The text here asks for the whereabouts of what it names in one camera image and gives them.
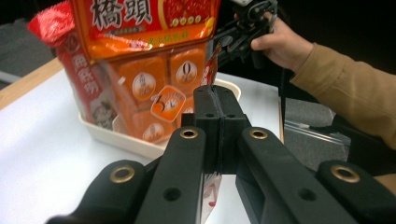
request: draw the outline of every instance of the tan sleeve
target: tan sleeve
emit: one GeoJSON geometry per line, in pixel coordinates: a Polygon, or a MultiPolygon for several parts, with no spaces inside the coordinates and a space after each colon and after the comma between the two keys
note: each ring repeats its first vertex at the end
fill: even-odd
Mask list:
{"type": "Polygon", "coordinates": [[[290,82],[396,149],[396,76],[315,44],[290,82]]]}

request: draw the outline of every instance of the person's hand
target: person's hand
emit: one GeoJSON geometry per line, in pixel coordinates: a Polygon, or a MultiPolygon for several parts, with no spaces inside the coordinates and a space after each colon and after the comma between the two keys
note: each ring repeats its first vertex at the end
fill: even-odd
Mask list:
{"type": "MultiPolygon", "coordinates": [[[[272,14],[266,12],[264,16],[270,20],[272,14]]],[[[277,65],[298,72],[314,45],[294,33],[280,18],[276,19],[273,30],[271,34],[254,39],[252,49],[262,50],[277,65]]]]}

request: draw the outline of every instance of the white table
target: white table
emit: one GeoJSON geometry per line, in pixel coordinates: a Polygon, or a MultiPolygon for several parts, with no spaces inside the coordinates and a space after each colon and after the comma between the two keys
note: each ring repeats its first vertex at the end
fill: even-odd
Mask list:
{"type": "MultiPolygon", "coordinates": [[[[218,78],[239,86],[240,105],[253,126],[281,137],[276,87],[224,74],[218,78]]],[[[78,120],[64,70],[3,108],[0,120],[1,224],[45,223],[67,215],[111,162],[150,161],[92,139],[78,120]]],[[[206,223],[248,223],[234,175],[223,177],[218,204],[206,223]]]]}

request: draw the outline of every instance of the plastic tray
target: plastic tray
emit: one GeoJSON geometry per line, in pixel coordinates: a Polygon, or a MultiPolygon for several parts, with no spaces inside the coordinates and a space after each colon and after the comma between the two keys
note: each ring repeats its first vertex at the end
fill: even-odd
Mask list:
{"type": "MultiPolygon", "coordinates": [[[[216,79],[215,85],[228,88],[230,91],[233,92],[236,99],[239,100],[239,97],[241,96],[241,90],[232,82],[216,79]]],[[[87,128],[92,138],[97,141],[110,144],[111,146],[119,147],[127,151],[131,151],[133,153],[153,160],[160,157],[165,151],[167,141],[160,144],[152,144],[138,138],[126,135],[122,133],[122,129],[115,129],[116,131],[110,131],[88,123],[81,117],[81,115],[79,115],[78,117],[80,122],[87,128]]]]}

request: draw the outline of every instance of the metal grommet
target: metal grommet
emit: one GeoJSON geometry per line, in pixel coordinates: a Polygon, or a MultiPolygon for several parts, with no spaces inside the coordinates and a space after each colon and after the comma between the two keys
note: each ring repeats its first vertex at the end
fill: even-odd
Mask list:
{"type": "Polygon", "coordinates": [[[198,132],[194,129],[186,129],[180,133],[180,136],[187,139],[192,139],[198,136],[198,132]]]}
{"type": "Polygon", "coordinates": [[[110,180],[116,184],[125,183],[132,177],[134,177],[134,168],[129,165],[116,167],[110,174],[110,180]]]}
{"type": "Polygon", "coordinates": [[[358,173],[343,165],[334,165],[332,166],[331,171],[335,177],[348,183],[358,183],[361,180],[358,173]]]}
{"type": "Polygon", "coordinates": [[[261,131],[261,130],[251,130],[250,136],[257,138],[257,139],[265,139],[268,137],[268,133],[261,131]]]}

